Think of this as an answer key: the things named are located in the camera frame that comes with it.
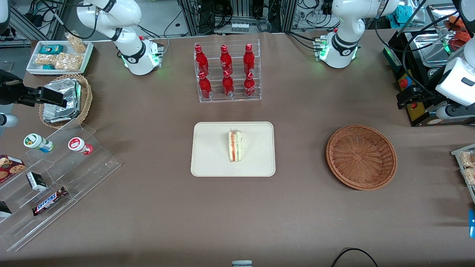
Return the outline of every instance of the wicker basket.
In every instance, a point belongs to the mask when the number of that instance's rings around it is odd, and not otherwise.
[[[335,176],[359,190],[385,186],[394,177],[398,165],[389,140],[377,130],[358,124],[332,134],[326,157]]]
[[[66,78],[71,78],[71,79],[76,79],[79,81],[81,84],[81,111],[79,116],[77,116],[76,120],[81,123],[86,119],[87,114],[89,113],[89,109],[91,108],[91,103],[92,103],[92,91],[91,91],[91,86],[87,82],[86,78],[82,76],[81,74],[66,74],[66,75],[61,75],[58,78],[55,79],[57,80],[62,80]],[[47,126],[53,127],[56,129],[61,128],[63,125],[67,124],[69,121],[66,122],[59,122],[59,123],[47,123],[43,119],[43,111],[45,110],[45,105],[41,104],[39,105],[39,119]]]

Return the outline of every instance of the coca-cola bottle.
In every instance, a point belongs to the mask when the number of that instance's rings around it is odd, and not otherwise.
[[[246,45],[246,53],[244,54],[244,74],[249,72],[254,73],[254,53],[252,52],[252,45]]]
[[[244,81],[244,96],[246,97],[252,97],[254,95],[254,86],[256,83],[254,82],[252,76],[252,72],[249,72],[246,75],[246,80]]]
[[[223,87],[224,87],[224,94],[227,97],[232,97],[234,95],[234,82],[233,78],[231,78],[231,74],[229,74],[228,70],[223,72]]]
[[[231,61],[231,55],[228,52],[228,46],[221,46],[221,67],[223,71],[228,70],[230,75],[233,75],[233,63]]]
[[[206,57],[205,53],[203,53],[203,49],[201,45],[195,45],[195,52],[196,52],[196,62],[198,63],[199,71],[205,73],[206,76],[209,75],[209,64],[208,58]]]
[[[212,98],[213,92],[211,91],[211,83],[209,82],[208,78],[206,78],[206,74],[204,71],[200,71],[199,74],[199,85],[201,90],[201,95],[204,98]]]

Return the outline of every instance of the cookie box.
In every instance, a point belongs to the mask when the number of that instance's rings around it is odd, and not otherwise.
[[[0,154],[0,183],[24,169],[25,164],[22,160]]]

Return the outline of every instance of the snickers bar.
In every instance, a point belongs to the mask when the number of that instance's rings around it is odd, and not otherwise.
[[[54,194],[52,194],[50,197],[45,199],[45,201],[41,202],[38,206],[36,206],[36,208],[31,209],[33,211],[33,216],[41,214],[42,212],[53,206],[53,204],[56,203],[60,198],[66,195],[66,189],[64,189],[64,187],[61,187],[61,189],[54,192]]]
[[[10,209],[4,201],[0,201],[0,217],[8,218],[11,215]]]
[[[47,188],[45,180],[43,180],[43,177],[41,177],[41,175],[34,172],[29,172],[27,173],[27,178],[28,182],[30,183],[31,189],[41,192]]]

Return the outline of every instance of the red button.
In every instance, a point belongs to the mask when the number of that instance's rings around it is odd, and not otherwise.
[[[399,86],[400,86],[401,88],[406,88],[406,87],[408,87],[408,85],[409,85],[409,81],[408,81],[407,79],[402,79],[402,80],[399,82]]]

